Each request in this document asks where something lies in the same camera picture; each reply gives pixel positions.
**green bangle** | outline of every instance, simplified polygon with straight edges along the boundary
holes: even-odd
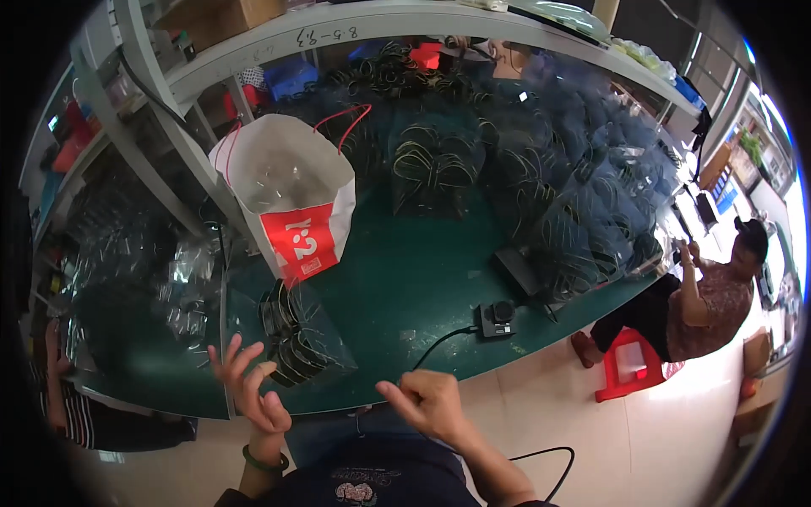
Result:
[[[287,459],[287,457],[283,453],[279,453],[279,456],[281,456],[281,464],[279,466],[267,465],[267,464],[262,463],[261,461],[257,460],[256,458],[251,456],[251,453],[248,452],[248,446],[247,445],[245,445],[245,447],[242,448],[242,455],[245,457],[245,461],[248,462],[251,466],[253,466],[256,469],[263,470],[263,471],[266,471],[266,472],[279,472],[279,473],[281,473],[281,472],[287,470],[287,467],[290,466],[290,461]]]

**brown shoe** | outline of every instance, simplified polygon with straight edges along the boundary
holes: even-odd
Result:
[[[574,349],[574,353],[577,354],[577,358],[580,359],[580,364],[586,369],[593,367],[594,361],[586,359],[586,348],[590,345],[591,338],[582,331],[577,331],[572,335],[571,340],[572,348]]]

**red label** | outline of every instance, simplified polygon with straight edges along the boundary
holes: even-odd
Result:
[[[287,261],[281,267],[285,281],[305,280],[338,264],[329,230],[332,214],[333,203],[260,215],[273,250]]]

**cardboard box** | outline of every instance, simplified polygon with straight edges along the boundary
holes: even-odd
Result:
[[[770,334],[761,327],[744,341],[744,375],[753,376],[761,371],[769,363],[770,356]]]
[[[161,17],[160,30],[186,30],[200,52],[287,11],[285,0],[179,0]]]
[[[738,405],[738,410],[732,419],[734,437],[741,438],[763,429],[769,420],[771,411],[786,390],[790,370],[789,366],[785,366],[764,377],[757,388],[757,393]]]

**denim jeans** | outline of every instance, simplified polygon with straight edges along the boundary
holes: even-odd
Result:
[[[285,433],[285,442],[296,467],[304,468],[330,454],[338,445],[366,436],[427,438],[403,420],[388,403],[380,403],[361,415],[330,412],[296,417],[293,426]],[[434,441],[448,447],[444,442]]]

